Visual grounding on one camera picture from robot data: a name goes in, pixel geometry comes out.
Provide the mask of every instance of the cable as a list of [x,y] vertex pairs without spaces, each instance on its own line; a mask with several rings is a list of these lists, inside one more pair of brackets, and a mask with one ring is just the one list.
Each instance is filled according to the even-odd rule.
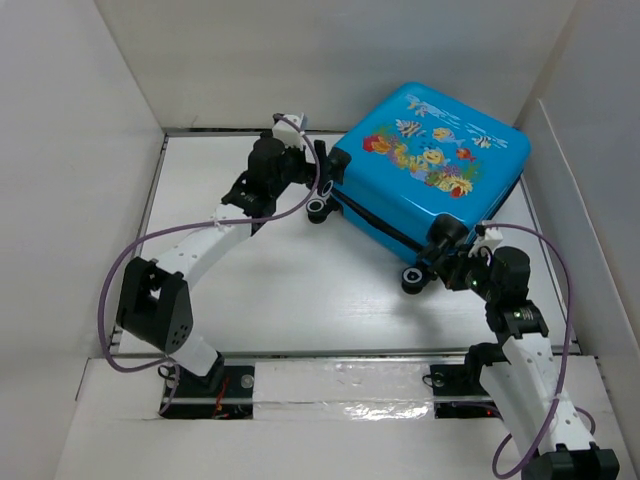
[[567,325],[566,325],[566,330],[564,334],[564,343],[562,345],[562,358],[560,361],[560,373],[558,374],[558,383],[556,385],[555,398],[551,401],[551,407],[549,408],[549,413],[547,413],[547,417],[544,419],[544,422],[542,422],[540,431],[538,432],[535,439],[531,443],[529,450],[526,451],[526,453],[523,455],[522,459],[518,462],[518,464],[515,467],[513,467],[511,470],[509,470],[507,473],[499,473],[497,470],[497,465],[498,465],[498,459],[500,458],[500,454],[502,453],[502,450],[504,449],[505,445],[509,442],[511,435],[508,435],[507,438],[505,438],[502,441],[502,443],[498,446],[498,449],[496,450],[496,453],[493,457],[493,462],[491,467],[493,470],[493,474],[496,476],[496,478],[499,478],[500,480],[504,480],[507,478],[511,478],[515,474],[520,472],[525,467],[525,465],[527,465],[529,461],[533,458],[536,451],[538,450],[538,447],[540,446],[540,443],[542,443],[542,439],[549,431],[549,427],[551,426],[551,423],[553,422],[553,418],[556,415],[556,411],[558,410],[558,404],[560,403],[560,400],[558,399],[558,395],[562,393],[562,390],[564,388],[564,380],[567,375],[567,362],[569,360],[569,347],[571,345],[571,331],[572,331],[572,325],[573,325],[572,323],[573,318],[571,315],[572,313],[571,294],[572,294],[573,288],[571,283],[571,276],[569,275],[569,269],[567,268],[566,262],[562,258],[562,255],[560,255],[560,252],[556,249],[555,245],[553,245],[553,243],[544,235],[542,235],[541,233],[531,228],[523,227],[522,225],[515,225],[512,223],[490,223],[483,226],[485,228],[508,228],[512,230],[520,230],[538,237],[538,239],[546,243],[547,246],[556,255],[556,257],[558,258],[558,261],[560,262],[560,265],[562,266],[562,269],[564,270],[564,275],[567,280]]
[[162,408],[160,413],[164,413],[166,411],[166,409],[169,407],[171,403],[171,400],[173,400],[173,397],[175,396],[176,389],[178,387],[178,377],[179,377],[178,364],[168,356],[165,358],[161,358],[159,360],[154,360],[152,362],[144,363],[142,365],[136,365],[135,367],[124,367],[116,362],[114,356],[109,351],[109,339],[107,338],[106,320],[105,320],[107,296],[109,294],[111,283],[113,283],[113,279],[116,276],[116,273],[118,272],[118,268],[120,267],[122,262],[136,249],[136,247],[143,244],[147,240],[162,237],[164,235],[169,235],[170,233],[183,232],[185,230],[195,230],[198,228],[213,227],[217,225],[242,225],[246,223],[272,222],[274,220],[279,220],[281,218],[291,215],[292,213],[302,208],[309,200],[311,200],[314,193],[318,189],[318,184],[320,183],[320,159],[318,158],[318,154],[316,153],[315,148],[313,148],[313,144],[311,143],[311,140],[309,139],[307,134],[304,132],[304,130],[298,127],[298,125],[293,123],[291,120],[285,118],[283,115],[279,115],[279,114],[274,115],[273,118],[276,121],[278,120],[283,121],[284,123],[289,125],[291,128],[293,128],[300,134],[302,139],[305,141],[305,143],[309,147],[309,151],[311,152],[311,155],[313,156],[313,160],[316,165],[316,175],[313,181],[313,185],[311,186],[309,193],[304,197],[304,199],[300,203],[290,208],[286,212],[283,212],[271,217],[242,218],[242,219],[233,219],[233,220],[230,219],[230,220],[216,220],[216,221],[208,221],[208,222],[190,223],[187,225],[179,225],[176,227],[165,228],[164,230],[159,230],[157,232],[143,235],[138,239],[134,240],[133,242],[131,242],[129,245],[125,247],[124,250],[122,250],[122,252],[120,252],[116,260],[113,262],[113,265],[111,265],[111,268],[109,268],[109,271],[107,272],[107,276],[105,277],[104,282],[102,284],[102,289],[100,290],[100,298],[98,300],[98,312],[97,312],[98,340],[100,341],[100,348],[102,350],[102,354],[104,355],[105,360],[111,366],[111,368],[113,368],[114,370],[120,373],[135,373],[135,372],[141,372],[142,370],[146,370],[147,368],[162,365],[167,361],[169,361],[171,364],[173,364],[176,367],[176,380],[173,382],[173,388],[169,393],[168,402]]

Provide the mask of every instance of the suitcase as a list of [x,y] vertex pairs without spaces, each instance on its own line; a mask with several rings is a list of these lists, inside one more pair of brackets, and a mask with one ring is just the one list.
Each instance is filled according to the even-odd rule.
[[[459,220],[466,227],[464,241],[472,242],[473,227],[506,199],[529,151],[523,133],[409,83],[331,150],[329,159],[350,160],[340,181],[322,189],[334,207],[322,211],[339,207],[347,220],[413,265],[440,214]],[[311,219],[313,208],[307,210]]]

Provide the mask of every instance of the purple hose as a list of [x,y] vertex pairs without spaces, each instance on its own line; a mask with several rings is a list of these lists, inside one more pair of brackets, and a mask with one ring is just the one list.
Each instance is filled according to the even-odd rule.
[[175,390],[176,390],[176,388],[178,386],[178,377],[179,377],[178,365],[171,358],[161,358],[159,360],[154,360],[152,362],[144,363],[142,365],[137,365],[135,367],[123,367],[122,365],[118,364],[115,361],[115,358],[113,357],[113,355],[111,355],[111,352],[109,351],[109,339],[107,338],[106,321],[105,321],[105,308],[106,308],[107,295],[109,293],[109,288],[111,287],[111,283],[113,282],[113,279],[114,279],[114,277],[115,277],[115,275],[116,275],[116,273],[118,271],[118,268],[122,264],[122,262],[136,249],[136,247],[138,245],[141,245],[142,243],[146,242],[147,240],[151,240],[153,238],[161,237],[163,235],[168,235],[170,233],[182,232],[182,231],[185,231],[185,230],[195,230],[195,229],[198,229],[198,228],[205,228],[205,227],[213,227],[213,226],[216,226],[216,225],[242,225],[242,224],[246,224],[246,223],[266,223],[266,222],[271,222],[273,220],[279,220],[279,219],[284,218],[284,217],[286,217],[288,215],[291,215],[295,211],[297,211],[300,208],[302,208],[311,199],[311,197],[313,197],[314,192],[317,190],[318,184],[320,182],[320,159],[318,158],[318,154],[316,153],[316,150],[313,148],[313,144],[311,143],[311,140],[309,139],[309,137],[295,123],[293,123],[292,121],[290,121],[287,118],[284,118],[284,116],[282,116],[282,115],[274,115],[274,119],[283,121],[284,123],[286,123],[289,126],[291,126],[298,133],[300,133],[300,136],[302,137],[302,139],[305,141],[305,143],[309,147],[309,150],[311,151],[311,155],[313,156],[313,160],[314,160],[315,165],[316,165],[316,176],[315,176],[315,179],[313,181],[313,185],[311,187],[311,190],[309,190],[309,194],[306,195],[304,197],[304,199],[302,199],[301,202],[299,202],[297,205],[295,205],[294,207],[290,208],[286,212],[280,213],[278,215],[274,215],[272,217],[266,217],[266,218],[242,218],[242,219],[237,219],[237,220],[234,219],[234,220],[220,220],[220,221],[208,221],[208,222],[191,223],[191,224],[188,224],[188,225],[179,225],[177,227],[165,228],[164,230],[160,230],[160,231],[157,231],[157,232],[153,232],[153,233],[149,233],[149,234],[143,235],[142,237],[136,239],[131,244],[129,244],[122,252],[120,252],[120,255],[118,255],[116,260],[113,262],[113,265],[111,265],[111,268],[109,269],[109,271],[107,273],[107,276],[104,279],[104,283],[102,284],[102,290],[100,291],[100,299],[98,300],[98,314],[97,314],[98,340],[100,341],[100,348],[102,349],[102,354],[104,355],[104,358],[107,360],[107,363],[114,370],[116,370],[118,372],[121,372],[121,373],[140,372],[142,370],[146,370],[147,368],[155,367],[156,365],[161,365],[161,364],[167,362],[167,360],[169,362],[173,363],[176,366],[176,378],[175,378],[175,381],[173,383],[173,388],[171,389],[171,392],[169,393],[168,402],[165,404],[165,406],[160,411],[160,413],[164,413],[164,411],[166,411],[166,409],[171,404],[171,400],[175,396]]
[[[553,251],[553,253],[558,258],[558,261],[560,262],[562,269],[564,270],[564,274],[567,279],[567,326],[564,333],[564,343],[562,345],[562,359],[560,361],[560,373],[558,374],[558,384],[556,385],[556,390],[555,390],[555,394],[559,395],[560,393],[562,393],[562,389],[564,388],[564,380],[567,375],[567,362],[569,360],[569,347],[571,345],[571,330],[572,330],[571,292],[573,289],[572,289],[572,283],[571,283],[571,276],[569,275],[569,269],[567,268],[567,265],[564,259],[562,258],[562,255],[560,255],[560,252],[558,252],[558,250],[553,245],[553,243],[549,239],[547,239],[544,235],[533,230],[532,228],[523,227],[521,225],[514,225],[512,223],[491,223],[484,226],[486,228],[495,227],[495,228],[510,228],[514,230],[521,230],[523,232],[527,232],[531,235],[538,237],[538,239],[546,243],[547,246]],[[549,408],[549,413],[547,414],[547,417],[544,419],[544,422],[542,422],[540,431],[538,432],[538,435],[536,435],[535,439],[533,440],[533,443],[529,447],[529,450],[527,450],[527,452],[524,454],[520,462],[518,462],[518,464],[515,467],[513,467],[511,470],[509,470],[507,473],[499,473],[497,470],[497,465],[498,465],[498,459],[500,458],[500,454],[502,453],[502,450],[504,449],[505,445],[509,442],[511,435],[508,435],[507,438],[505,438],[502,441],[502,443],[496,450],[496,454],[494,455],[493,462],[492,462],[493,474],[497,478],[501,480],[504,480],[506,478],[511,478],[515,474],[520,472],[524,468],[524,466],[527,465],[527,463],[529,463],[529,461],[535,455],[536,450],[538,450],[540,443],[542,443],[542,439],[549,431],[549,427],[551,426],[551,423],[553,422],[553,418],[556,415],[556,411],[558,410],[559,403],[560,401],[558,400],[558,398],[554,398],[551,401],[551,407]]]

